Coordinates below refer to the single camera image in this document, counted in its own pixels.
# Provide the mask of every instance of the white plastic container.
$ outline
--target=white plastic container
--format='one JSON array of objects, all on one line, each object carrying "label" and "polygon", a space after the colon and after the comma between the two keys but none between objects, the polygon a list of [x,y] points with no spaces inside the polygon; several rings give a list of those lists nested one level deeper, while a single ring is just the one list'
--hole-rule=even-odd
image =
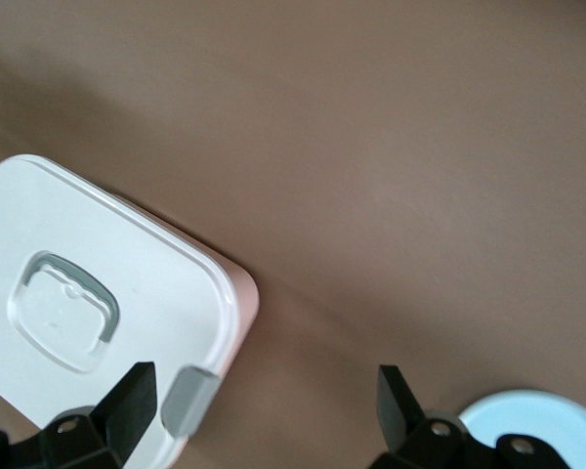
[{"label": "white plastic container", "polygon": [[40,428],[154,362],[127,468],[179,456],[258,310],[239,266],[34,155],[0,163],[0,395]]}]

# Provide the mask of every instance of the light blue plate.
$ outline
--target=light blue plate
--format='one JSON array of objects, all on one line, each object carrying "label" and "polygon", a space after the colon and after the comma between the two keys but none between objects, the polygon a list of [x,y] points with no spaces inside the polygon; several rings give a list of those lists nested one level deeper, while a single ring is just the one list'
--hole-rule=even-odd
[{"label": "light blue plate", "polygon": [[469,406],[460,419],[476,440],[495,447],[506,434],[551,445],[571,469],[586,469],[586,408],[555,394],[508,391]]}]

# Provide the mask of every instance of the container lid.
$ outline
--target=container lid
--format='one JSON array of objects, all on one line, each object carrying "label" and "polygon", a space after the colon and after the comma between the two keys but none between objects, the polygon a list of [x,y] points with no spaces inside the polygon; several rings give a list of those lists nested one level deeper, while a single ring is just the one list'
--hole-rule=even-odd
[{"label": "container lid", "polygon": [[0,163],[0,395],[39,427],[154,362],[158,412],[127,468],[168,467],[233,353],[211,257],[52,161]]},{"label": "container lid", "polygon": [[555,394],[508,391],[469,406],[460,419],[479,442],[495,447],[502,435],[536,437],[572,469],[586,469],[586,408]]}]

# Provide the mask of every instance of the screw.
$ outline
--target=screw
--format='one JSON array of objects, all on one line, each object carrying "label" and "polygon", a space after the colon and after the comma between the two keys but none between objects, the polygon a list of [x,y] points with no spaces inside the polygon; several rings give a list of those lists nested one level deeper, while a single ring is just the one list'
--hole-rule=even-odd
[{"label": "screw", "polygon": [[510,445],[521,454],[534,454],[534,445],[524,438],[514,438]]},{"label": "screw", "polygon": [[432,433],[437,435],[438,437],[448,437],[451,435],[451,429],[449,425],[443,422],[434,422],[432,424]]},{"label": "screw", "polygon": [[78,417],[74,417],[71,420],[66,420],[57,429],[57,433],[67,433],[71,432],[74,428],[78,426]]}]

